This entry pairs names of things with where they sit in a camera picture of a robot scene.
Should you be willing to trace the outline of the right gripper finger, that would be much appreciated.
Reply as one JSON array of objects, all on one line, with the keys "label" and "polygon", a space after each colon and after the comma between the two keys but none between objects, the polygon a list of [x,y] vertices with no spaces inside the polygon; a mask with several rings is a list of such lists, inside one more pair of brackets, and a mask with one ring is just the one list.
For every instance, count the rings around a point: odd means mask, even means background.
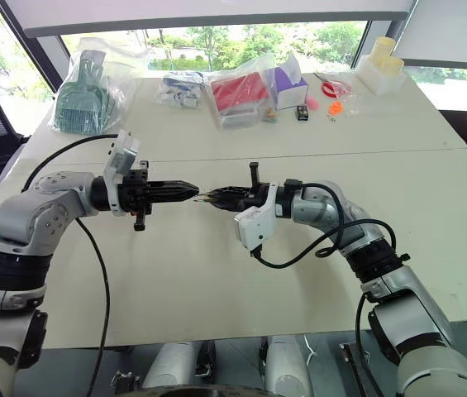
[{"label": "right gripper finger", "polygon": [[212,196],[219,199],[244,199],[250,195],[250,187],[226,186],[214,189]]},{"label": "right gripper finger", "polygon": [[233,213],[241,213],[245,210],[244,200],[238,198],[215,198],[212,205],[220,210]]}]

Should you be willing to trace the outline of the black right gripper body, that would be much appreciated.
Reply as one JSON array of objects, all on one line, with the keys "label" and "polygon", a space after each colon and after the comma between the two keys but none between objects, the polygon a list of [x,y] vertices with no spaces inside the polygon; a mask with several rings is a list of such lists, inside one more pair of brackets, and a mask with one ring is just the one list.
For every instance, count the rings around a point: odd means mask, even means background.
[{"label": "black right gripper body", "polygon": [[250,162],[251,186],[241,188],[241,197],[237,204],[237,211],[242,212],[250,207],[262,207],[269,194],[269,182],[261,182],[259,177],[259,163]]}]

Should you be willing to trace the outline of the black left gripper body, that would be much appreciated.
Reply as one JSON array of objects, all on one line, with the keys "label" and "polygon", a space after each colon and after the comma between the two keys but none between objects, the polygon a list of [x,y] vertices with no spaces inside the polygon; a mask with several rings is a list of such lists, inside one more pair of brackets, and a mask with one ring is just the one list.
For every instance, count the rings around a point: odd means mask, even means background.
[{"label": "black left gripper body", "polygon": [[152,212],[148,185],[149,162],[141,160],[139,169],[129,170],[121,184],[117,186],[117,196],[120,208],[136,218],[134,230],[145,230],[145,217]]}]

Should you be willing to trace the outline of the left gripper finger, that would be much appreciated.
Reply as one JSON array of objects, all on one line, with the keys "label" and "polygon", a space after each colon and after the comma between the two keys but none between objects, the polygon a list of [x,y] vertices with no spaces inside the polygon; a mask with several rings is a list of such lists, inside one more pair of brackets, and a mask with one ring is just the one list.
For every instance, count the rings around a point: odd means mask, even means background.
[{"label": "left gripper finger", "polygon": [[182,180],[149,181],[151,192],[198,192],[198,186]]},{"label": "left gripper finger", "polygon": [[149,193],[148,201],[150,203],[177,203],[189,200],[197,196],[199,192],[192,190],[167,191],[160,190]]}]

